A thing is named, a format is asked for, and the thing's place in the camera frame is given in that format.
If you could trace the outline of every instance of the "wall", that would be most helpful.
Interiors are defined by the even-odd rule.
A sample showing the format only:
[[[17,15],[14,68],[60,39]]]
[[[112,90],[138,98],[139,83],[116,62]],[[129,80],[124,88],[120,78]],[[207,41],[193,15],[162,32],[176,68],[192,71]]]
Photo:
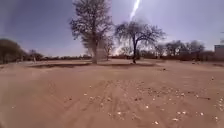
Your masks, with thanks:
[[[224,45],[215,45],[215,57],[218,60],[224,60]]]

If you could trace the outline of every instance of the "rock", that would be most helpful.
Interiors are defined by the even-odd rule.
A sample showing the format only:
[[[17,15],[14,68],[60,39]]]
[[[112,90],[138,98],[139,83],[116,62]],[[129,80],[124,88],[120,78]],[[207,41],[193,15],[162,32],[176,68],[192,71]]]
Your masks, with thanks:
[[[107,98],[107,101],[111,101],[111,98],[108,97],[108,98]]]
[[[179,119],[177,119],[177,118],[173,118],[173,121],[179,121]]]

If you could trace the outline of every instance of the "dirt ground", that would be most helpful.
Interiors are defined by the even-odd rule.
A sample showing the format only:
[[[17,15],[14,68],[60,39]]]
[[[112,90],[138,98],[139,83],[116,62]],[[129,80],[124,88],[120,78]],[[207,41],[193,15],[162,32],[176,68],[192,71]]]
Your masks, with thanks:
[[[0,68],[0,128],[224,128],[224,67],[144,60]]]

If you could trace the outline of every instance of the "blue sky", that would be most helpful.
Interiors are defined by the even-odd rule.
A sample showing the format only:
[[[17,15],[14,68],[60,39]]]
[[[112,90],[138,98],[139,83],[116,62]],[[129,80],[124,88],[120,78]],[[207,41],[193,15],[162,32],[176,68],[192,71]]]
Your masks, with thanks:
[[[110,15],[119,24],[128,21],[136,0],[111,0]],[[72,0],[0,0],[0,38],[47,56],[80,55],[69,20]],[[224,0],[140,0],[134,19],[158,25],[170,40],[199,40],[207,49],[224,37]]]

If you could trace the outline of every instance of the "distant tree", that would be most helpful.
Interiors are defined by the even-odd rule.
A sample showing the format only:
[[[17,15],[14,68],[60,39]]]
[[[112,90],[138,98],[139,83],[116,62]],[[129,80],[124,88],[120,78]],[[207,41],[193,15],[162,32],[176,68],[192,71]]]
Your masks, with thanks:
[[[81,37],[84,46],[93,52],[93,63],[97,63],[97,48],[101,39],[111,29],[107,0],[75,0],[76,16],[70,22],[75,39]]]
[[[151,51],[147,51],[147,50],[141,50],[140,51],[140,54],[141,54],[141,57],[144,57],[144,58],[148,58],[148,59],[155,59],[156,56],[153,52]]]
[[[123,46],[120,49],[120,54],[125,56],[130,56],[132,52],[132,48],[130,46]]]
[[[180,40],[172,41],[166,44],[166,53],[168,56],[177,57],[180,49],[184,45]]]
[[[161,58],[165,53],[165,45],[164,44],[158,44],[155,46],[156,52],[158,54],[158,57]]]
[[[205,47],[202,43],[198,41],[192,41],[190,44],[188,44],[188,49],[190,54],[193,56],[195,60],[201,60],[201,53],[205,50]]]
[[[118,39],[131,40],[133,44],[133,63],[136,63],[136,51],[139,42],[154,44],[158,39],[162,38],[164,33],[156,26],[142,24],[140,22],[124,22],[116,26],[115,36]]]
[[[41,53],[38,53],[36,50],[33,49],[29,51],[29,55],[34,62],[40,61],[43,58],[43,55]]]
[[[9,39],[0,39],[0,59],[3,63],[16,61],[25,54],[20,46]]]
[[[106,52],[106,56],[107,56],[107,60],[109,59],[109,56],[112,54],[113,50],[114,50],[114,43],[113,43],[113,38],[107,36],[106,39],[103,42],[103,48]]]

